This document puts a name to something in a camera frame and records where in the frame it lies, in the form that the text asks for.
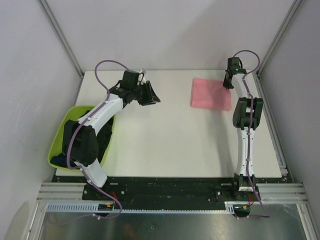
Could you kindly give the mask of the pink t shirt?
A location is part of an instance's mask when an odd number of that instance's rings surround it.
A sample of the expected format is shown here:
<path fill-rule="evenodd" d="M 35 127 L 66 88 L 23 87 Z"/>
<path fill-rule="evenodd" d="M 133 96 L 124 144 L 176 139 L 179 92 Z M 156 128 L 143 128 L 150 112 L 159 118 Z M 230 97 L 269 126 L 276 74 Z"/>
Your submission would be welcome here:
<path fill-rule="evenodd" d="M 191 85 L 190 106 L 230 111 L 232 109 L 231 91 L 223 86 L 223 81 L 194 78 Z"/>

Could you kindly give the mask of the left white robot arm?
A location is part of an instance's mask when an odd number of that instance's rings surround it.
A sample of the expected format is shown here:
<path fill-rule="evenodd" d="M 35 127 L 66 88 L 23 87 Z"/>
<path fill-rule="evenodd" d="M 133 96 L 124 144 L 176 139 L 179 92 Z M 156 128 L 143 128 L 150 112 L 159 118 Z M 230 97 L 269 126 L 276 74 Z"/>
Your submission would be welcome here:
<path fill-rule="evenodd" d="M 111 193 L 111 188 L 105 184 L 108 176 L 99 162 L 108 147 L 107 137 L 101 136 L 106 124 L 133 101 L 141 106 L 161 101 L 145 75 L 144 69 L 125 70 L 122 79 L 106 91 L 98 105 L 77 120 L 70 119 L 64 124 L 62 152 L 66 165 L 82 172 L 100 200 L 107 199 Z"/>

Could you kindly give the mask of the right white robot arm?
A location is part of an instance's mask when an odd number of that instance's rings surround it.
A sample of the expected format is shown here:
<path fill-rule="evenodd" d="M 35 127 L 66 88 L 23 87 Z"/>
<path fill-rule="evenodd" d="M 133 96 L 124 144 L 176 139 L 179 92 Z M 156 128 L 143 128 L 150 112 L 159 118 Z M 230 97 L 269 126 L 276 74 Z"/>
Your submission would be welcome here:
<path fill-rule="evenodd" d="M 255 179 L 253 169 L 253 148 L 256 129 L 259 127 L 262 117 L 264 101 L 255 97 L 246 81 L 248 73 L 243 68 L 239 57 L 233 56 L 227 59 L 227 69 L 223 80 L 223 87 L 235 90 L 237 102 L 232 116 L 232 124 L 236 128 L 238 136 L 238 161 L 235 170 L 235 178 L 239 181 L 230 188 L 231 196 L 242 201 L 249 194 L 245 181 L 253 183 Z"/>

